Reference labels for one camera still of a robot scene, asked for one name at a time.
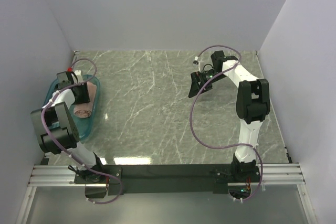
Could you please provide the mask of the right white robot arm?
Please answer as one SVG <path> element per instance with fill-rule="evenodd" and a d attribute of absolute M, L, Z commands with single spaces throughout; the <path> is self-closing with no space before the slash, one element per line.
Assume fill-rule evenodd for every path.
<path fill-rule="evenodd" d="M 214 82 L 224 78 L 229 78 L 237 87 L 236 113 L 240 119 L 240 131 L 228 175 L 242 182 L 247 177 L 260 175 L 256 147 L 260 128 L 270 112 L 269 82 L 255 77 L 241 65 L 239 58 L 225 56 L 223 51 L 215 51 L 211 60 L 209 70 L 191 73 L 188 97 L 199 97 L 211 90 Z"/>

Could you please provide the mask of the pink towel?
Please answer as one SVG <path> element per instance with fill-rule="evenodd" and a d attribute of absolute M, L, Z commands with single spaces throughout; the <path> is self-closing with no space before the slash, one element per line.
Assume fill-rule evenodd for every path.
<path fill-rule="evenodd" d="M 89 103 L 76 104 L 74 107 L 74 115 L 78 118 L 85 119 L 89 118 L 93 112 L 93 105 L 96 98 L 97 86 L 91 82 L 87 82 L 88 91 L 90 96 Z"/>

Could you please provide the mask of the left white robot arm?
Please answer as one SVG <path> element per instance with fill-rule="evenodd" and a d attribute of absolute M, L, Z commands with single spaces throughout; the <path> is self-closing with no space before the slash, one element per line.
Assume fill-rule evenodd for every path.
<path fill-rule="evenodd" d="M 72 69 L 58 73 L 57 80 L 49 101 L 30 114 L 39 147 L 44 153 L 66 154 L 76 163 L 68 168 L 80 179 L 99 183 L 106 170 L 99 157 L 81 144 L 73 119 L 92 116 L 97 86 Z"/>

